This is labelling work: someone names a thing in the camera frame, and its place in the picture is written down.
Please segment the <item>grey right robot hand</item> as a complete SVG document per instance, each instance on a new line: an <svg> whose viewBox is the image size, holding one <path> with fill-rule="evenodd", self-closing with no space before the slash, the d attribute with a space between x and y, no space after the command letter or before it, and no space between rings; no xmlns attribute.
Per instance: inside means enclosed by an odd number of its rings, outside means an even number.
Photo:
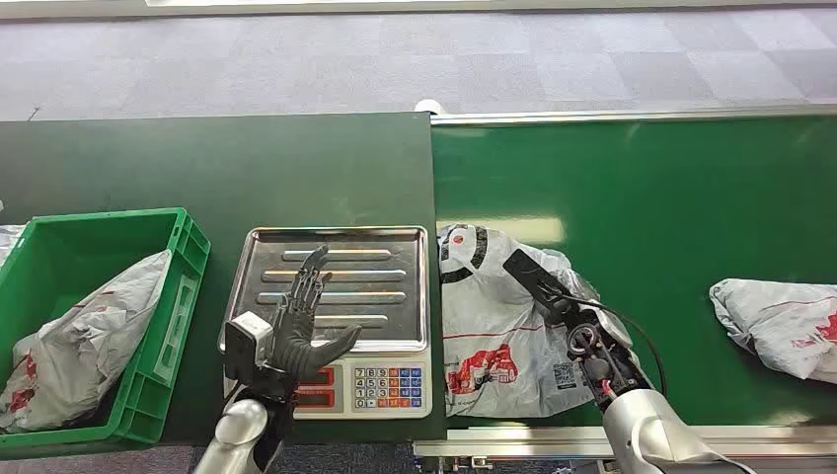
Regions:
<svg viewBox="0 0 837 474"><path fill-rule="evenodd" d="M542 318L548 326L565 325L571 328L581 321L579 303L572 296L549 296L542 306Z"/></svg>

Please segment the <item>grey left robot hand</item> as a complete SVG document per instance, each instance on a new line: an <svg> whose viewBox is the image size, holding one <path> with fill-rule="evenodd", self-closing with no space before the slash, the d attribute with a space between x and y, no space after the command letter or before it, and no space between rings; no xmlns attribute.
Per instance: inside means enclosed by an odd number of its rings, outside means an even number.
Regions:
<svg viewBox="0 0 837 474"><path fill-rule="evenodd" d="M317 347L312 345L315 313L331 279L323 271L328 253L329 247L324 244L303 261L277 306L269 364L296 381L314 376L320 368L347 354L362 331L360 326L350 325L332 340Z"/></svg>

